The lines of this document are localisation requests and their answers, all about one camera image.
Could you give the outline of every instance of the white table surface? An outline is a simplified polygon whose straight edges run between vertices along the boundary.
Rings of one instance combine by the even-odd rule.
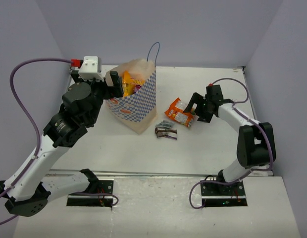
[[[114,66],[105,65],[102,73]],[[205,87],[223,77],[245,82],[241,69],[157,67],[158,119],[137,135],[118,121],[106,104],[95,127],[89,128],[75,146],[53,166],[55,170],[216,174],[236,158],[237,133],[226,122],[214,117],[210,124],[195,122],[190,129],[177,124],[178,140],[157,139],[155,124],[167,119],[164,112],[179,97],[188,103],[192,94],[206,93]],[[243,100],[241,85],[220,82],[224,98]],[[250,102],[239,108],[253,116]]]
[[[116,178],[120,202],[66,207],[66,197],[18,220],[14,238],[299,238],[281,177],[244,179],[247,207],[192,209],[198,178]],[[193,203],[201,204],[201,190]]]

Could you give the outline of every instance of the paper bag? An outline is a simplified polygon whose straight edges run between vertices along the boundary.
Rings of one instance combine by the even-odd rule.
[[[122,76],[127,71],[132,78],[145,80],[145,83],[135,94],[106,101],[109,110],[115,117],[136,133],[141,134],[157,118],[155,63],[151,60],[148,61],[148,57],[147,60],[134,59],[110,71],[117,71],[119,76]],[[109,72],[106,73],[105,78],[107,84],[110,85],[111,79]]]

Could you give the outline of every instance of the snack package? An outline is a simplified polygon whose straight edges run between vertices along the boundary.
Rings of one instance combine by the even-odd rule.
[[[124,97],[136,93],[142,87],[144,82],[145,80],[133,78],[127,71],[125,71],[122,75],[122,87],[124,91]]]
[[[184,113],[183,111],[187,107],[187,104],[181,102],[180,98],[177,98],[165,112],[166,116],[171,120],[180,124],[190,127],[194,122],[194,115],[191,113]]]
[[[159,127],[159,128],[167,128],[167,129],[171,129],[174,126],[174,122],[172,121],[167,121],[167,120],[163,120],[162,122],[160,122],[159,124],[155,125],[155,127]]]
[[[154,132],[155,132],[157,138],[166,137],[166,138],[177,140],[178,130],[156,127]]]

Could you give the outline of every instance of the blue checkered pattern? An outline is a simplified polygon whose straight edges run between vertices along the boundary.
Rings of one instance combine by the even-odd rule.
[[[108,108],[119,118],[133,122],[140,122],[155,107],[155,82],[156,71],[152,73],[141,89],[139,89],[135,94],[128,97],[115,98],[115,100],[118,101],[118,104],[114,104],[110,100],[107,100],[106,103]]]

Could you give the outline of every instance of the cable clip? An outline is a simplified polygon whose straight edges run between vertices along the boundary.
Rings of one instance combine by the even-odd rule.
[[[15,186],[12,186],[11,184],[10,185],[6,185],[5,187],[7,187],[6,189],[14,189]]]

